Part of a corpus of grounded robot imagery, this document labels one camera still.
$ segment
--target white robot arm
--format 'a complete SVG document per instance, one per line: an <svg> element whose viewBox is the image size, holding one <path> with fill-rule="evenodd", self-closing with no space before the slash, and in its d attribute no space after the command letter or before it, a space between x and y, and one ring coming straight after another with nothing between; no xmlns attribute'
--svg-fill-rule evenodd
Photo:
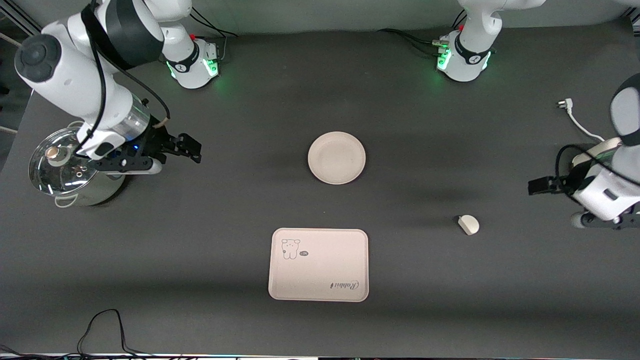
<svg viewBox="0 0 640 360"><path fill-rule="evenodd" d="M437 69L451 79L472 81L487 66L491 46L502 30L502 10L523 10L541 6L546 0L458 0L467 11L462 31L454 30L440 37L449 44L438 59Z"/></svg>
<svg viewBox="0 0 640 360"><path fill-rule="evenodd" d="M185 134L168 135L146 106L113 79L118 69L156 61L161 53L186 88L204 86L216 76L215 46L193 41L180 24L165 22L188 16L190 11L191 0L105 0L94 11L88 6L66 23L53 22L42 34L25 40L15 56L16 71L40 95L84 120L77 134L82 144L77 153L100 160L96 164L102 163L105 169L99 170L153 174L164 163L163 153L200 162L199 143ZM90 39L100 50L101 71ZM104 111L98 119L103 96ZM124 158L114 158L116 149ZM132 160L140 157L145 160L138 163L145 165L133 166Z"/></svg>
<svg viewBox="0 0 640 360"><path fill-rule="evenodd" d="M575 227L640 227L640 74L626 80L614 95L611 121L622 142L619 147L595 147L588 152L598 161L589 158L576 163L567 176L529 182L529 195L565 193L583 205L586 211L572 217ZM567 145L561 153L570 148L578 149Z"/></svg>

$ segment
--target power cord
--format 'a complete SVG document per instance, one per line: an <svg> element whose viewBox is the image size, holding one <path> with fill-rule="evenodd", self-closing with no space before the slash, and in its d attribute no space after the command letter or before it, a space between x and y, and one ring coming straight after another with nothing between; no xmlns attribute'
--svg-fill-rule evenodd
<svg viewBox="0 0 640 360"><path fill-rule="evenodd" d="M82 349L82 345L83 345L84 339L86 339L87 335L89 335L89 332L91 331L91 326L93 325L93 321L98 316L100 316L100 315L102 315L104 313L108 313L110 311L116 313L116 315L118 317L118 324L120 326L120 346L121 346L121 348L122 348L122 350L124 352L126 352L127 354L130 355L127 358L129 358L129 359L142 359L142 360L147 360L148 357L160 358L160 357L157 357L157 356L155 356L153 354L149 354L147 352L143 352L143 351L140 351L140 350L135 350L135 349L129 347L127 345L127 339L126 339L125 334L124 334L124 327L122 326L122 317L120 316L120 312L117 309L106 309L106 310L103 310L103 311L97 313L96 315L93 316L93 318L91 318L91 321L89 321L89 324L86 327L86 331L84 332L84 334L82 335L80 340L78 340L78 343L76 345L76 352L71 352L69 354L65 354L65 355L62 355L62 356L48 356L48 355L42 355L42 354L21 354L20 352L17 352L12 348L7 347L6 345L0 344L0 350L2 350L3 352L9 353L9 354L13 354L13 355L17 356L17 357L0 357L0 359L11 359L11 360L121 359L121 358L123 358L122 356L95 356L95 355L86 354L86 353L83 352L83 349ZM147 356L141 357L140 354L147 354L149 356L148 357Z"/></svg>
<svg viewBox="0 0 640 360"><path fill-rule="evenodd" d="M213 30L216 30L218 33L220 33L220 35L222 35L222 37L227 37L225 35L225 33L233 36L233 37L238 37L238 35L236 33L232 33L231 31L227 31L227 30L222 30L217 28L216 26L214 26L214 24L211 24L211 21L209 21L206 17L204 17L204 15L202 15L195 7L192 7L193 11L198 14L198 16L200 16L204 21L206 21L206 23L202 22L202 20L198 19L197 17L195 17L193 14L190 14L191 18L193 20L196 20L197 22L201 23L202 25L211 28Z"/></svg>
<svg viewBox="0 0 640 360"><path fill-rule="evenodd" d="M457 28L458 26L460 26L460 24L462 24L462 22L467 18L467 14L465 14L465 16L460 19L460 21L458 21L458 23L453 27L454 29Z"/></svg>
<svg viewBox="0 0 640 360"><path fill-rule="evenodd" d="M93 316L93 318L91 318L91 321L89 321L89 325L87 325L86 327L86 331L84 332L84 334L82 335L82 337L80 338L80 340L78 340L78 344L76 345L76 351L78 354L83 354L84 352L82 351L82 345L84 343L84 339L86 339L87 335L89 335L89 332L91 331L91 325L93 325L93 321L100 315L104 314L104 313L108 313L110 311L113 311L114 313L116 313L116 316L118 317L118 324L120 325L120 347L122 347L122 350L130 355L133 356L138 356L137 354L148 354L151 355L147 352L142 352L140 350L136 350L133 348L130 348L127 345L127 338L124 335L124 327L122 326L122 317L120 316L120 312L118 311L118 309L106 309L106 310L102 310L101 312L97 313L96 315Z"/></svg>
<svg viewBox="0 0 640 360"><path fill-rule="evenodd" d="M234 37L238 37L238 35L236 33L232 33L230 31L222 30L222 29L217 28L216 26L214 26L214 24L211 23L211 21L209 21L209 19L204 17L204 15L202 15L196 8L192 8L192 9L196 14L198 14L206 22L203 22L202 20L198 19L193 14L189 14L189 16L193 20L197 21L198 23L200 23L200 24L202 24L202 25L204 25L204 26L206 26L206 27L208 27L210 29L216 30L225 39L225 43L224 43L224 45L222 45L222 55L220 56L220 61L224 60L225 56L227 55L227 40L228 40L228 36L226 36L225 33L227 33L229 35L232 35Z"/></svg>
<svg viewBox="0 0 640 360"><path fill-rule="evenodd" d="M414 49L420 51L422 54L425 54L425 55L428 55L428 56L434 56L436 58L439 56L436 53L430 53L428 51L425 51L423 48L418 46L420 44L420 45L428 45L428 46L439 47L439 46L442 46L442 44L440 44L439 41L423 40L421 38L415 37L415 36L405 32L405 31L401 31L401 30L398 30L398 29L385 28L385 29L380 29L378 31L382 32L382 33L391 33L391 34L399 35L401 38L406 40Z"/></svg>
<svg viewBox="0 0 640 360"><path fill-rule="evenodd" d="M462 11L460 11L460 13L458 14L458 16L456 16L456 20L453 20L453 24L451 25L452 28L456 28L456 23L458 23L458 19L460 19L460 17L462 16L462 14L465 13L465 9L462 9Z"/></svg>
<svg viewBox="0 0 640 360"><path fill-rule="evenodd" d="M589 130L585 129L584 126L580 125L580 123L578 122L578 120L575 119L575 117L573 116L573 100L569 97L565 100L559 101L557 103L558 108L561 109L565 109L567 115L569 115L569 117L571 118L571 121L573 121L573 123L583 132L585 133L587 136L592 137L600 142L604 142L604 138L602 136L596 135L591 133Z"/></svg>

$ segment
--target white cable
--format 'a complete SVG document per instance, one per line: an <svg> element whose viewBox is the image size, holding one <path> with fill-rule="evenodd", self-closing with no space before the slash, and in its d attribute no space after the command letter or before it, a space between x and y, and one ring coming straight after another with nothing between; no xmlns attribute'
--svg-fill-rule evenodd
<svg viewBox="0 0 640 360"><path fill-rule="evenodd" d="M9 129L8 127L4 127L4 126L0 126L0 131L2 131L3 133L14 134L14 135L18 133L17 130Z"/></svg>
<svg viewBox="0 0 640 360"><path fill-rule="evenodd" d="M578 120L575 119L575 117L573 116L573 100L571 98L567 98L563 101L560 101L558 103L558 106L562 109L566 110L567 115L569 115L569 117L571 118L571 121L573 121L573 123L583 132L585 133L587 136L592 137L600 142L604 142L604 138L602 136L596 135L592 132L590 132L589 130L585 129L584 126L580 125L580 123L578 122Z"/></svg>
<svg viewBox="0 0 640 360"><path fill-rule="evenodd" d="M6 36L6 35L5 35L5 34L3 34L3 33L0 33L0 38L2 38L3 40L6 40L7 42L11 43L11 45L14 45L14 46L17 46L17 47L20 47L20 46L22 45L22 44L20 44L19 42L17 42L17 41L15 41L14 39L12 39L12 38L10 38L10 37Z"/></svg>
<svg viewBox="0 0 640 360"><path fill-rule="evenodd" d="M220 61L225 59L225 56L227 55L227 39L229 37L225 37L225 45L222 48L222 57L220 58Z"/></svg>

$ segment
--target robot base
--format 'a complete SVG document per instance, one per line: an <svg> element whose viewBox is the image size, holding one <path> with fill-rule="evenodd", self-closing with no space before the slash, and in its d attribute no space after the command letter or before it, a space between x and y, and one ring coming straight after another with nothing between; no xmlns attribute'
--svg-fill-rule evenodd
<svg viewBox="0 0 640 360"><path fill-rule="evenodd" d="M489 52L484 59L478 56L476 64L467 64L465 58L456 50L456 47L453 46L456 37L458 37L459 34L460 31L456 30L440 37L441 41L448 41L450 45L438 58L436 69L444 72L455 81L466 83L468 81L475 80L478 75L486 69L491 52Z"/></svg>
<svg viewBox="0 0 640 360"><path fill-rule="evenodd" d="M183 88L187 89L197 89L205 86L211 79L218 76L220 71L216 44L210 44L202 39L196 39L194 43L199 48L199 57L189 71L179 72L167 63L171 70L171 76Z"/></svg>
<svg viewBox="0 0 640 360"><path fill-rule="evenodd" d="M571 224L578 229L600 228L622 230L640 228L640 212L635 212L636 206L616 217L613 221L603 221L589 212L575 213L571 216Z"/></svg>

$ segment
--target cooking pot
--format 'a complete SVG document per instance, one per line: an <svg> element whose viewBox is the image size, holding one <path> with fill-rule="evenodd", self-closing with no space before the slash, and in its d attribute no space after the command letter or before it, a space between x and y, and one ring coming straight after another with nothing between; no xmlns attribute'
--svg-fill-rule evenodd
<svg viewBox="0 0 640 360"><path fill-rule="evenodd" d="M29 161L31 183L53 196L59 208L96 205L110 198L124 181L124 175L106 175L92 167L91 159L74 154L80 129L74 124L49 135Z"/></svg>

